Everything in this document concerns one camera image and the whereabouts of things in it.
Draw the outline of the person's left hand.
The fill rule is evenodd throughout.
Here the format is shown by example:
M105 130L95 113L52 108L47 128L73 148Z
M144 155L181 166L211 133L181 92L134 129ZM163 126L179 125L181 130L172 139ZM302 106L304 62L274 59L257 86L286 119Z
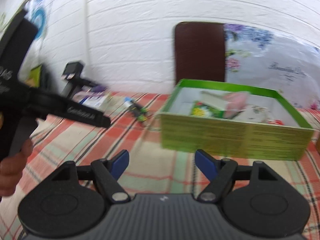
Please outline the person's left hand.
M9 197L14 194L32 152L33 142L28 138L23 143L20 152L1 161L1 197Z

